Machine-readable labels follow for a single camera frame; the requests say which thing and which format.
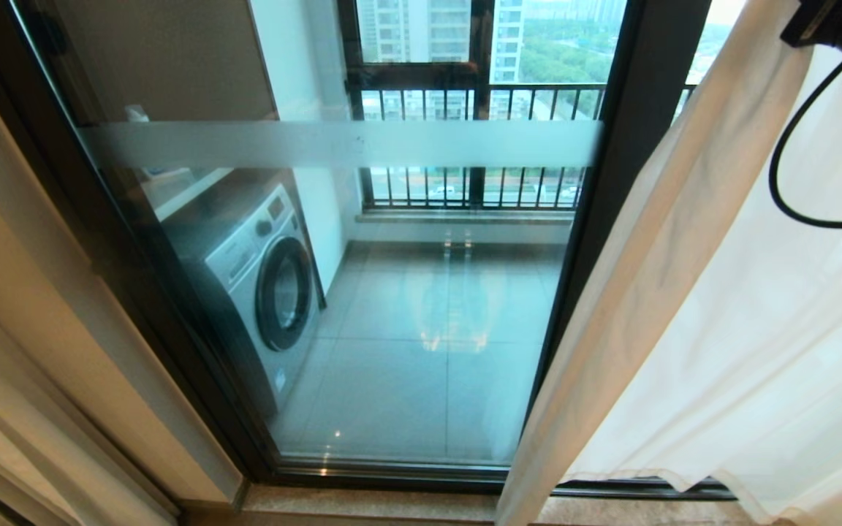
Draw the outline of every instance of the metal railing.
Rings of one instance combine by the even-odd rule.
[[[678,109],[696,86],[682,90]],[[492,84],[491,120],[598,120],[605,84]],[[367,121],[470,120],[473,90],[363,91]],[[486,169],[482,184],[471,184],[470,167],[370,167],[367,209],[574,210],[588,167],[502,167]]]

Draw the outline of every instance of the white curtain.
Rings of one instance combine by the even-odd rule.
[[[564,480],[687,489],[711,475],[759,522],[842,524],[842,232],[786,220],[765,179],[796,101],[838,62],[819,53],[805,83],[811,51],[779,39],[797,6],[746,5],[639,174],[528,419],[498,524],[528,523]],[[841,92],[842,80],[819,100],[781,167],[786,195],[818,216],[842,214]]]
[[[174,505],[107,442],[1,326],[0,476],[7,489],[17,487],[43,506],[49,512],[47,523],[176,522]]]
[[[815,51],[805,87],[841,59]],[[683,490],[714,476],[758,522],[842,525],[842,231],[779,213],[766,169],[563,479],[661,476]],[[842,219],[842,76],[781,176],[799,210]]]

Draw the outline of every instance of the black cable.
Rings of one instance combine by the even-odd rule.
[[[778,138],[778,144],[775,144],[775,150],[772,152],[772,160],[769,163],[769,192],[772,194],[772,200],[775,201],[775,206],[778,207],[785,216],[791,217],[791,219],[794,219],[799,223],[810,224],[810,226],[819,226],[822,229],[842,229],[842,221],[829,221],[805,216],[805,214],[799,213],[798,210],[788,206],[788,203],[785,203],[785,199],[782,199],[781,191],[778,190],[778,163],[781,160],[783,150],[785,150],[785,144],[788,142],[789,137],[792,136],[792,132],[795,127],[797,127],[798,123],[801,122],[801,118],[805,116],[805,113],[808,112],[808,109],[810,109],[812,104],[814,104],[823,91],[830,86],[833,80],[836,79],[840,73],[842,73],[842,62],[839,63],[838,66],[835,67],[820,84],[818,84],[818,87],[814,89],[808,99],[805,100],[804,104],[801,104],[801,107],[799,107],[798,111],[796,111],[794,116],[792,116],[792,119],[788,122],[788,126],[785,126],[785,130],[782,132],[781,137]]]

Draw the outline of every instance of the high-rise building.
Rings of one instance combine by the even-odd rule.
[[[524,0],[497,0],[492,81],[516,83]],[[470,0],[358,0],[365,62],[470,60]]]
[[[470,0],[358,0],[365,62],[466,62]]]
[[[524,0],[497,0],[493,18],[492,81],[517,83]],[[370,63],[470,60],[471,0],[357,0],[363,60]],[[367,120],[471,119],[472,92],[406,91],[363,94]],[[502,102],[496,94],[494,104]]]
[[[497,0],[493,18],[492,81],[517,83],[525,36],[524,0]]]

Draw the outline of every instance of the door frame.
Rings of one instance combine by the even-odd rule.
[[[492,0],[474,0],[482,6]],[[581,196],[565,255],[558,299],[528,409],[547,375],[553,349],[608,236],[635,174],[668,129],[705,23],[710,0],[628,0],[602,104],[604,134],[596,169]],[[81,146],[67,104],[26,39],[10,3],[0,2],[0,116],[44,190],[178,388],[241,473],[253,482],[323,487],[384,487],[434,492],[499,493],[508,469],[339,462],[322,470],[283,459],[250,400],[218,359],[224,346],[160,224],[114,200],[105,177]],[[634,499],[727,500],[708,480],[675,492],[661,479],[575,482],[556,494]]]

